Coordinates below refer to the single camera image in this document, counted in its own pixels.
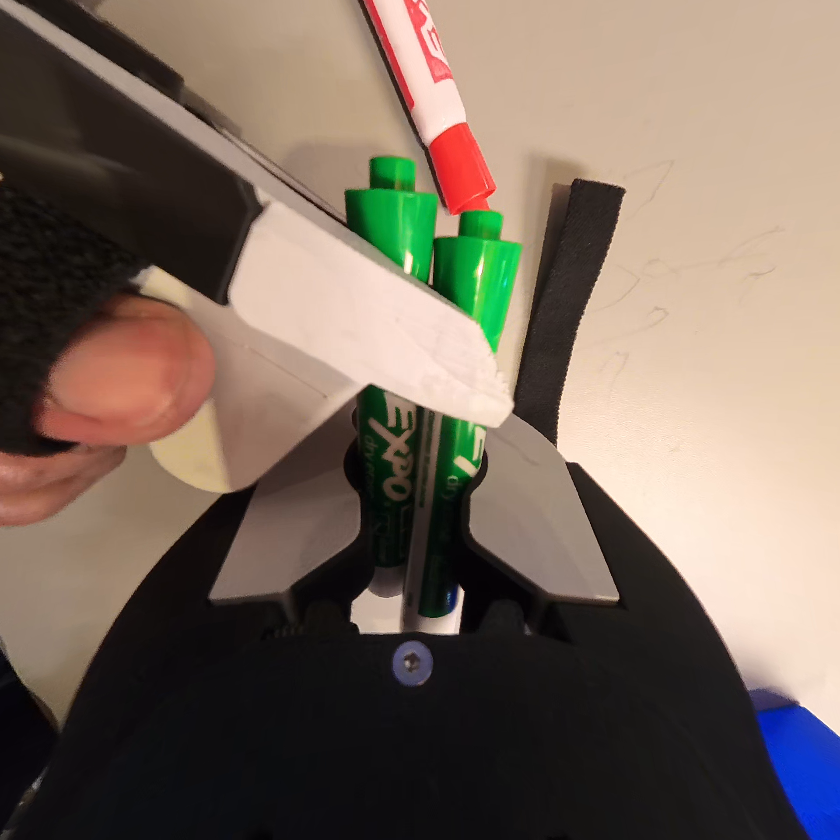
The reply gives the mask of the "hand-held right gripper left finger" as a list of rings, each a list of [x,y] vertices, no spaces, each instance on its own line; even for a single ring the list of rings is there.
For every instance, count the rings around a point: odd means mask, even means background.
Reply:
[[[216,605],[278,602],[291,621],[319,603],[350,619],[370,583],[353,440],[309,440],[262,479],[211,588]]]

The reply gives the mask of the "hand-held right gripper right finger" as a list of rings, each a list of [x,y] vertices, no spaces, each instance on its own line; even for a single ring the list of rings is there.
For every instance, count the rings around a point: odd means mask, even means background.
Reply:
[[[564,458],[518,416],[487,433],[461,507],[460,540],[462,628],[477,628],[498,601],[517,603],[532,628],[553,603],[620,601]]]

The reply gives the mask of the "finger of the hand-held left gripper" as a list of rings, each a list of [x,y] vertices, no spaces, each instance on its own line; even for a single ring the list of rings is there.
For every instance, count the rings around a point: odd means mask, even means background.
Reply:
[[[215,493],[246,488],[360,390],[160,268],[143,272],[142,293],[182,310],[215,358],[204,404],[183,427],[150,444],[157,463],[187,485]]]
[[[479,324],[176,82],[84,7],[2,2],[2,174],[356,390],[501,425],[511,394]]]

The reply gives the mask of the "green dry erase marker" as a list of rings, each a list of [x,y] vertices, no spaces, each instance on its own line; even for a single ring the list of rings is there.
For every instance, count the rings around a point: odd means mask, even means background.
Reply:
[[[427,284],[437,198],[416,191],[416,164],[409,159],[376,156],[370,160],[369,174],[368,188],[344,194],[350,229],[408,276]],[[374,565],[369,589],[385,599],[403,593],[423,418],[423,409],[414,402],[376,386],[367,387],[357,399],[362,524]]]
[[[501,237],[503,216],[461,214],[458,233],[434,241],[433,289],[474,319],[497,351],[522,247]],[[402,614],[404,629],[445,632],[455,611],[455,538],[460,507],[481,468],[487,428],[423,412],[419,479]]]

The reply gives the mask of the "red dry erase marker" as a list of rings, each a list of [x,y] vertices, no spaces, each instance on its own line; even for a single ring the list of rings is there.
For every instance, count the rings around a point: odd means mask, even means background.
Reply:
[[[425,1],[363,1],[451,215],[486,211],[496,184]]]

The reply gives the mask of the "blue plastic bin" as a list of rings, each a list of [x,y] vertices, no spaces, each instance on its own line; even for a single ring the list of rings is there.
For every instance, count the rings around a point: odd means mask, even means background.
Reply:
[[[839,737],[777,691],[751,689],[773,767],[808,836],[839,838]]]

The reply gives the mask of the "person's left hand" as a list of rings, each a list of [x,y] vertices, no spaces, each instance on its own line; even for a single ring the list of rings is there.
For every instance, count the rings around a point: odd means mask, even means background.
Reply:
[[[128,448],[183,427],[208,398],[215,357],[182,311],[139,295],[114,298],[52,367],[29,425],[62,453],[2,453],[1,525],[53,517],[120,467]]]

